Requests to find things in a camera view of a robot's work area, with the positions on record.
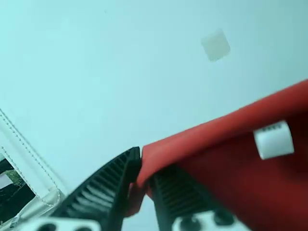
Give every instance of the white square sticker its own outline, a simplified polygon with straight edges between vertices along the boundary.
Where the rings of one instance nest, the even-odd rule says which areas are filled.
[[[230,52],[230,45],[222,30],[203,38],[201,44],[211,62],[221,59]]]

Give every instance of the white plastic part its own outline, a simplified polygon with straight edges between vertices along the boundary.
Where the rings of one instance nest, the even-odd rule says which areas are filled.
[[[101,231],[101,227],[98,222],[94,220],[85,220],[85,219],[73,219],[73,218],[38,218],[36,220],[25,223],[21,226],[19,231],[39,231],[40,228],[44,226],[56,227],[57,231],[77,231],[78,229],[87,230],[87,231]]]
[[[193,216],[195,219],[199,220],[201,223],[200,231],[249,231],[249,229],[241,223],[239,220],[235,220],[234,224],[229,226],[218,226],[214,222],[214,212],[207,211],[202,213],[196,213]],[[172,231],[181,231],[180,223],[182,218],[176,218],[173,225]]]
[[[294,152],[292,134],[284,120],[254,131],[254,137],[263,160]]]

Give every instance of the white stitching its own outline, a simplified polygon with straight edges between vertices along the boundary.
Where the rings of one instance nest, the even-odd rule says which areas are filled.
[[[34,160],[39,164],[39,166],[44,170],[44,172],[47,174],[47,176],[49,177],[49,179],[53,182],[56,190],[57,190],[57,201],[54,204],[49,204],[48,202],[46,202],[43,198],[41,198],[37,192],[33,189],[33,187],[29,184],[29,182],[26,180],[26,178],[24,177],[24,175],[22,174],[22,172],[20,171],[19,167],[15,164],[15,162],[13,161],[13,159],[11,158],[11,156],[7,153],[7,151],[5,150],[5,148],[2,146],[1,149],[5,152],[5,154],[8,156],[8,158],[10,159],[11,163],[14,165],[14,168],[16,169],[16,171],[20,174],[20,176],[24,179],[24,181],[26,182],[26,184],[29,186],[29,188],[33,191],[33,193],[47,206],[55,206],[60,202],[60,190],[56,184],[56,182],[54,181],[54,179],[51,177],[51,175],[47,172],[47,170],[43,167],[43,165],[38,161],[38,159],[32,154],[32,152],[30,151],[30,149],[25,145],[25,142],[27,143],[27,141],[23,141],[21,139],[22,135],[18,130],[14,130],[14,125],[10,125],[11,121],[9,121],[8,117],[4,114],[4,112],[0,109],[0,117],[2,118],[2,120],[4,121],[4,123],[6,124],[6,126],[10,129],[10,131],[15,135],[15,138],[18,139],[18,141],[21,143],[21,145],[25,148],[25,150],[31,155],[32,158],[34,158]],[[37,153],[35,152],[40,159],[44,162],[43,158]]]

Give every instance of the red fabric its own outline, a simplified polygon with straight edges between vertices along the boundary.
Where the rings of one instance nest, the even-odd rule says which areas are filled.
[[[252,131],[287,120],[295,153],[261,160]],[[144,146],[132,187],[133,214],[145,183],[178,163],[254,231],[308,230],[308,80],[229,115]]]

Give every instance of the white surface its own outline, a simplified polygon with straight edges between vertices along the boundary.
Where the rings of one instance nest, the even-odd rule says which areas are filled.
[[[88,228],[91,231],[101,231],[101,227],[96,221],[68,218],[39,218],[25,224],[18,230],[38,231],[40,227],[46,224],[54,224],[57,227],[57,231],[76,231],[81,228]]]
[[[13,184],[11,179],[5,173],[0,174],[0,189],[3,189],[10,184]]]
[[[218,226],[214,222],[214,215],[215,213],[213,211],[194,214],[193,218],[198,220],[201,224],[200,231],[249,231],[249,229],[236,218],[235,222],[232,225]],[[181,231],[181,221],[182,218],[177,218],[174,221],[172,225],[172,231]]]
[[[292,134],[286,121],[254,131],[256,146],[261,159],[294,153]]]
[[[122,151],[308,76],[305,0],[2,0],[0,107],[70,192]],[[230,53],[201,39],[222,29]],[[123,230],[157,230],[153,204]]]

